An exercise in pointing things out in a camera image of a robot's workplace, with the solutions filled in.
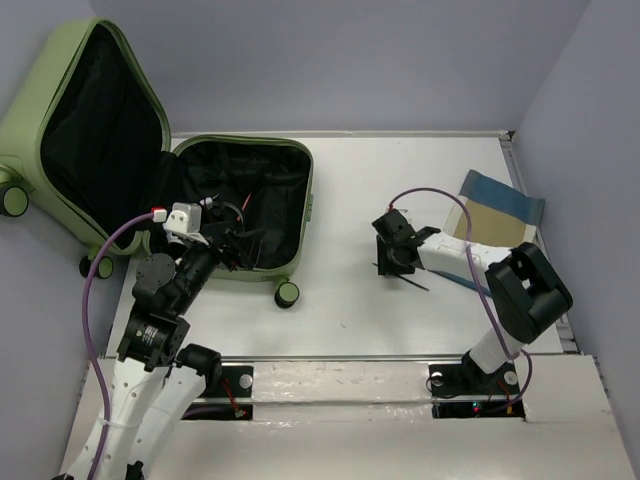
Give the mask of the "black chopstick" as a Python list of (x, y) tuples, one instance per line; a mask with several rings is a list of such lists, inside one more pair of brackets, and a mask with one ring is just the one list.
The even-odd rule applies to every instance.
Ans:
[(384, 272), (381, 270), (381, 267), (380, 267), (377, 263), (373, 263), (373, 262), (372, 262), (372, 265), (373, 265), (373, 266), (378, 270), (378, 275), (379, 275), (379, 276), (390, 277), (390, 278), (396, 278), (396, 279), (402, 280), (403, 282), (408, 283), (408, 284), (410, 284), (410, 285), (412, 285), (412, 286), (414, 286), (414, 287), (417, 287), (417, 288), (419, 288), (419, 289), (421, 289), (421, 290), (424, 290), (424, 291), (426, 291), (426, 292), (429, 292), (429, 291), (430, 291), (430, 289), (429, 289), (429, 288), (427, 288), (427, 287), (425, 287), (424, 285), (421, 285), (421, 284), (419, 284), (419, 283), (417, 283), (417, 282), (415, 282), (415, 281), (413, 281), (413, 280), (410, 280), (410, 279), (406, 278), (406, 277), (405, 277), (405, 276), (403, 276), (403, 275), (394, 274), (394, 273), (384, 273)]

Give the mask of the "red chopstick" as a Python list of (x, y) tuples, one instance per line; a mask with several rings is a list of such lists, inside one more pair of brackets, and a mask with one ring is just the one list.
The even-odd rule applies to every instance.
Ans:
[(248, 204), (249, 204), (249, 202), (250, 202), (250, 200), (251, 200), (252, 196), (253, 196), (253, 192), (251, 192), (251, 193), (249, 193), (249, 194), (247, 195), (247, 197), (245, 198), (245, 200), (244, 200), (244, 202), (243, 202), (243, 205), (242, 205), (242, 211), (245, 211), (245, 210), (247, 209)]

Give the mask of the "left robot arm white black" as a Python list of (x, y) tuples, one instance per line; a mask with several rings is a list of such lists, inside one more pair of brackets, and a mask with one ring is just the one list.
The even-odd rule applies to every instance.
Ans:
[(186, 251), (145, 258), (106, 395), (91, 433), (64, 479), (147, 479), (193, 401), (221, 383), (218, 352), (185, 344), (184, 315), (219, 265), (251, 269), (239, 234), (185, 235)]

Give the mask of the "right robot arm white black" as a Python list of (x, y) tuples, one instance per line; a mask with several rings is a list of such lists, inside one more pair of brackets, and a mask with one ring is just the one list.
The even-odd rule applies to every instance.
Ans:
[(487, 395), (522, 349), (573, 306), (567, 287), (533, 243), (495, 247), (414, 229), (392, 209), (372, 222), (382, 276), (429, 270), (475, 289), (491, 313), (489, 331), (457, 363), (430, 369), (426, 385), (437, 398)]

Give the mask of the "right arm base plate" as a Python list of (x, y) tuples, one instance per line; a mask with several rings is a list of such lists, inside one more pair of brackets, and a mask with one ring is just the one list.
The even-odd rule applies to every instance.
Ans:
[(429, 366), (425, 382), (436, 420), (516, 418), (525, 419), (520, 383), (512, 363), (503, 365), (492, 377), (465, 380), (458, 377), (461, 364)]

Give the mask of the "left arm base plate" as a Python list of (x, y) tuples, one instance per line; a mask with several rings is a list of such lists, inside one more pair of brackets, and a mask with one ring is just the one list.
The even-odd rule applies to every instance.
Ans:
[(254, 366), (230, 363), (222, 366), (217, 384), (207, 386), (187, 408), (187, 421), (250, 421), (253, 419)]

